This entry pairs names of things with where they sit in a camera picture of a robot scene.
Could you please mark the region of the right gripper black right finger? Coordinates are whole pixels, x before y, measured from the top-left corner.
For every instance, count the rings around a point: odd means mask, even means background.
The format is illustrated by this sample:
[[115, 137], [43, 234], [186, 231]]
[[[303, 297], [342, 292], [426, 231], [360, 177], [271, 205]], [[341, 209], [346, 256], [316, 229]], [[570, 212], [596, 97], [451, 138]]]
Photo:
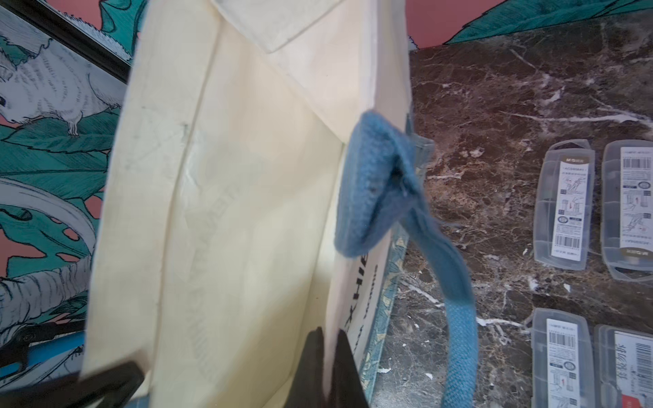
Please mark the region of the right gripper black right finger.
[[333, 363], [328, 406], [369, 408], [346, 333], [340, 330]]

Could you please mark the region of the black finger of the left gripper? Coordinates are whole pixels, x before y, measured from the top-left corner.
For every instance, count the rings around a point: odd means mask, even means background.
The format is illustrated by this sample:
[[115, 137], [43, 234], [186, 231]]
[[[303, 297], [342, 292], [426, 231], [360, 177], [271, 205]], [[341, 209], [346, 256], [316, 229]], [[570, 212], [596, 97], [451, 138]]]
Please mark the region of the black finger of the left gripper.
[[134, 361], [81, 378], [71, 374], [1, 395], [3, 407], [124, 407], [145, 374]]

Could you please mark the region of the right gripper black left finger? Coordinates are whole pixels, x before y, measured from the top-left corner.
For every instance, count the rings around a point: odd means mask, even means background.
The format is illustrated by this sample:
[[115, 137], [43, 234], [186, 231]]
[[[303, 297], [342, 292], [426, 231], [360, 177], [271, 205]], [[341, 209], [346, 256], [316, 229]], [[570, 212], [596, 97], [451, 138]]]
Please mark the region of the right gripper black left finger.
[[284, 408], [326, 407], [322, 383], [324, 374], [324, 335], [321, 327], [311, 331], [304, 343], [299, 365]]

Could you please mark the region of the cream canvas tote bag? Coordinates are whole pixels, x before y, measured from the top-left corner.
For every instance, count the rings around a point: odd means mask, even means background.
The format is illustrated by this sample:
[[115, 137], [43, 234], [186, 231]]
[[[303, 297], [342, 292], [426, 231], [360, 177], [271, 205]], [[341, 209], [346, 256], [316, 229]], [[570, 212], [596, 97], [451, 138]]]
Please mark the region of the cream canvas tote bag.
[[430, 216], [403, 1], [151, 1], [95, 250], [90, 376], [134, 361], [154, 407], [286, 402], [305, 340], [362, 366], [391, 231], [444, 295], [444, 407], [474, 404], [469, 272]]

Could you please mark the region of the clear case red label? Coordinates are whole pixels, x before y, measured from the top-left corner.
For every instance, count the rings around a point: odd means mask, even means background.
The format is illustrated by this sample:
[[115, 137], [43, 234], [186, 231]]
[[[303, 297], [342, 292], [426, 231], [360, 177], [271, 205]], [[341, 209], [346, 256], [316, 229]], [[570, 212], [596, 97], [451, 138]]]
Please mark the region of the clear case red label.
[[652, 336], [598, 325], [595, 328], [598, 407], [652, 408]]

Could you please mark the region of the clear compass case barcode label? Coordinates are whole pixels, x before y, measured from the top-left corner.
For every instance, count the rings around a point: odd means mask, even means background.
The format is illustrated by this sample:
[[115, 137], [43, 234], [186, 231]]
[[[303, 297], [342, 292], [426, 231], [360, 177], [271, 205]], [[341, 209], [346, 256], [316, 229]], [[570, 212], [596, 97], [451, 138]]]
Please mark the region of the clear compass case barcode label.
[[595, 151], [586, 139], [553, 144], [537, 186], [534, 259], [561, 270], [584, 270], [593, 213]]

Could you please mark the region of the clear compass case gold label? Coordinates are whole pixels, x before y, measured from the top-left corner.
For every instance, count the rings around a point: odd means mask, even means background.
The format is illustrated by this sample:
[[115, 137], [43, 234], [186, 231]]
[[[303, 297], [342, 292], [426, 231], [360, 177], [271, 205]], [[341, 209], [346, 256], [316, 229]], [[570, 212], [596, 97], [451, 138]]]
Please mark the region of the clear compass case gold label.
[[601, 169], [600, 243], [610, 275], [652, 282], [652, 143], [619, 140], [605, 147]]

